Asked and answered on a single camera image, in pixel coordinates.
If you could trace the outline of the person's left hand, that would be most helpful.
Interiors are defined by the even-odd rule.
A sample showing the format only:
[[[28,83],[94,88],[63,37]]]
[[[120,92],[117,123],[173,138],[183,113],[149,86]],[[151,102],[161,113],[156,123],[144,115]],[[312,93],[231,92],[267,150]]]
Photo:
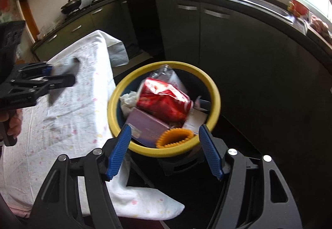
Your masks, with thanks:
[[[22,126],[22,109],[17,109],[13,116],[9,116],[8,113],[2,112],[0,114],[0,122],[9,120],[9,129],[7,134],[17,138],[21,132]]]

